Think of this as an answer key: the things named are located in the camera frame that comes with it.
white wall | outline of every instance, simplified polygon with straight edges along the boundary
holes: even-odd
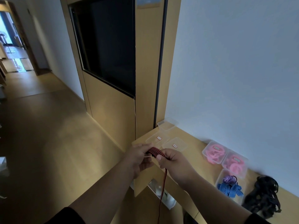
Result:
[[[166,116],[299,196],[299,0],[182,0]]]
[[[60,0],[27,0],[53,73],[83,99]]]
[[[28,5],[26,3],[26,0],[7,0],[7,1],[12,2],[17,9],[18,15],[21,19],[21,23],[24,27],[26,36],[30,43],[30,47],[32,48],[32,51],[34,53],[39,68],[49,68],[43,48],[38,40],[38,36],[33,24],[33,20],[30,14],[28,13],[27,10]]]

black sleeve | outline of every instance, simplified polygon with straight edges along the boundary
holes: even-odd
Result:
[[[66,207],[58,212],[53,218],[47,221],[45,224],[54,223],[72,223],[72,224],[85,224],[83,219],[72,208]]]
[[[245,221],[244,224],[270,224],[269,222],[267,222],[265,219],[263,219],[262,217],[260,217],[259,215],[252,213],[248,219]]]

left hand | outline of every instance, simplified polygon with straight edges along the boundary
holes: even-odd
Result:
[[[137,178],[141,171],[154,165],[151,157],[146,156],[146,152],[153,147],[153,144],[136,144],[126,151],[123,162],[126,162],[133,168],[134,179]]]

brown floor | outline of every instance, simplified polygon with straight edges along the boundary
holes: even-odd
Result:
[[[53,74],[7,74],[0,105],[0,223],[44,223],[113,167],[122,152],[86,113],[84,103]],[[112,223],[156,223],[159,200],[131,189]],[[182,223],[177,204],[163,205],[160,223]]]

bundle of black cord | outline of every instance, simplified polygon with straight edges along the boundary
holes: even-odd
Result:
[[[281,212],[277,192],[277,181],[269,176],[257,177],[254,190],[245,197],[242,206],[252,213],[262,211],[265,219],[271,218],[275,212]]]

